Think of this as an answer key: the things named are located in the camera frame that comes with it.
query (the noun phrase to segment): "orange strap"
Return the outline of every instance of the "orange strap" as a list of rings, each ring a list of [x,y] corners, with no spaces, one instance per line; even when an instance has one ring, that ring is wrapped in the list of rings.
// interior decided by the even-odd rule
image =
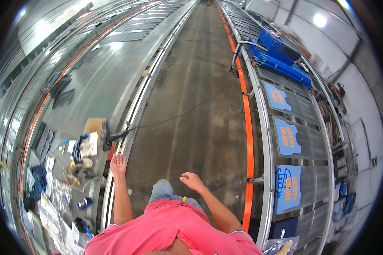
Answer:
[[[217,4],[216,6],[220,12],[221,19],[223,20],[223,24],[228,35],[228,40],[230,41],[230,44],[231,44],[231,49],[233,50],[233,52],[235,52],[236,47],[235,47],[233,38],[231,37],[230,30],[228,29],[227,23],[225,21],[223,14],[221,13],[219,6]],[[236,58],[236,66],[240,76],[241,92],[247,92],[247,87],[245,85],[245,79],[244,79],[244,73],[243,73],[243,70],[241,69],[241,63],[238,57]],[[251,179],[251,178],[254,178],[254,146],[253,146],[253,139],[252,139],[250,104],[248,102],[247,95],[243,95],[243,104],[244,104],[244,114],[245,114],[245,131],[247,134],[247,179]],[[250,225],[253,188],[254,188],[253,183],[247,182],[247,187],[245,189],[245,207],[244,207],[244,217],[243,217],[243,230],[245,232],[248,232],[248,227]]]

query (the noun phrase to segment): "light blue t-shirt print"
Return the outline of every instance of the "light blue t-shirt print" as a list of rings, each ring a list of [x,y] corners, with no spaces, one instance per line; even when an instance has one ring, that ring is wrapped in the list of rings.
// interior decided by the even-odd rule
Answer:
[[[292,156],[301,154],[301,146],[296,141],[298,130],[295,125],[289,125],[285,120],[274,118],[275,132],[278,136],[279,153]]]
[[[291,111],[291,105],[287,103],[285,100],[286,94],[284,91],[277,89],[274,85],[269,84],[268,82],[264,82],[266,86],[266,92],[268,95],[268,99],[270,101],[270,105],[272,108],[280,109],[280,110],[288,110]]]

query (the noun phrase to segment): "man's hand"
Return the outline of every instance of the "man's hand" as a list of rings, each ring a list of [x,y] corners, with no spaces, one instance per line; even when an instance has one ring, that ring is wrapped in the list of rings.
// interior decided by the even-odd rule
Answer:
[[[109,164],[112,174],[114,176],[125,176],[126,173],[126,157],[122,154],[117,156],[113,155],[111,163]]]
[[[185,172],[182,174],[182,177],[180,177],[180,181],[200,194],[207,189],[201,181],[199,175],[195,173]]]

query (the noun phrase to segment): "concrete floor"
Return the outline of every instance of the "concrete floor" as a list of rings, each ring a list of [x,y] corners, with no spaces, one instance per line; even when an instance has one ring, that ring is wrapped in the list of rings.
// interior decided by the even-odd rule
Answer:
[[[231,58],[219,11],[200,3],[166,59],[140,122],[146,127],[134,140],[127,181],[135,217],[143,214],[152,185],[168,179],[177,195],[198,200],[215,226],[204,200],[179,181],[191,171],[242,221],[247,145]]]

